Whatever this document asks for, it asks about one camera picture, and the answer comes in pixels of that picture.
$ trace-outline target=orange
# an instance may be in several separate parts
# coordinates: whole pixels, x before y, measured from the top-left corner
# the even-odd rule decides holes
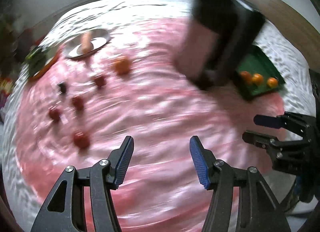
[[[114,62],[114,69],[118,75],[125,75],[130,72],[131,62],[126,56],[121,56]]]
[[[270,87],[270,88],[276,88],[277,86],[278,86],[278,80],[277,79],[275,79],[274,77],[270,77],[270,78],[268,78],[268,80],[267,80],[267,85],[268,85],[268,87]]]
[[[241,71],[240,72],[240,77],[243,79],[243,81],[247,85],[251,85],[252,84],[252,76],[248,71]]]
[[[261,84],[263,83],[263,77],[262,77],[262,75],[260,75],[260,74],[258,74],[258,73],[253,74],[252,82],[253,82],[255,85],[261,85]]]

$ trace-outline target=wooden panel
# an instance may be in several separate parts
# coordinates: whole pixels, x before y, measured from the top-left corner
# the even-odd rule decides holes
[[[311,69],[320,72],[320,34],[300,13],[281,0],[248,1],[302,53]]]

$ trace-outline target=wrinkled fabric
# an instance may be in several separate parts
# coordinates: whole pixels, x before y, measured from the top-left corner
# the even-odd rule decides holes
[[[134,138],[135,149],[124,184],[112,191],[122,231],[201,231],[212,192],[197,178],[188,146],[193,135],[233,167],[271,170],[266,152],[244,143],[241,136],[249,129],[284,139],[283,130],[253,123],[256,114],[283,114],[281,97],[271,93],[246,102],[231,83],[210,92],[198,90],[171,61],[186,23],[157,19],[119,27],[111,33],[111,42],[89,59],[60,56],[40,80],[26,84],[16,123],[16,155],[41,203],[65,166],[92,166],[126,135]],[[120,55],[132,61],[125,77],[112,67]],[[92,81],[97,73],[107,76],[102,89]],[[67,83],[66,96],[58,94],[61,81]],[[78,94],[85,101],[80,114],[71,104]],[[62,112],[58,124],[48,117],[54,105]],[[73,145],[75,130],[89,134],[88,150]],[[89,200],[86,194],[87,227],[94,231]]]

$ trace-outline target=red ball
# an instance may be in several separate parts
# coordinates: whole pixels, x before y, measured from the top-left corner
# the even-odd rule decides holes
[[[90,146],[89,137],[81,131],[75,131],[73,133],[73,143],[75,144],[75,146],[81,149],[84,149]]]
[[[98,88],[102,88],[106,85],[106,78],[102,74],[97,74],[93,77],[93,81],[96,83]]]
[[[52,106],[49,108],[49,117],[53,120],[53,122],[57,123],[60,121],[60,110],[55,107],[55,106]]]
[[[78,111],[82,111],[84,109],[84,101],[80,95],[72,97],[72,104]]]

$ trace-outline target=green plate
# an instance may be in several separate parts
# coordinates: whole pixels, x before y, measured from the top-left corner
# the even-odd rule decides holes
[[[260,86],[256,86],[254,84],[246,85],[239,75],[241,71],[248,71],[252,76],[254,73],[262,75],[263,83]],[[274,77],[278,80],[278,87],[270,88],[267,86],[267,80],[270,77]],[[258,46],[252,45],[249,53],[246,55],[234,73],[233,83],[236,85],[241,96],[245,100],[252,100],[256,96],[264,93],[279,90],[285,84],[285,81],[270,59],[263,53],[263,51]]]

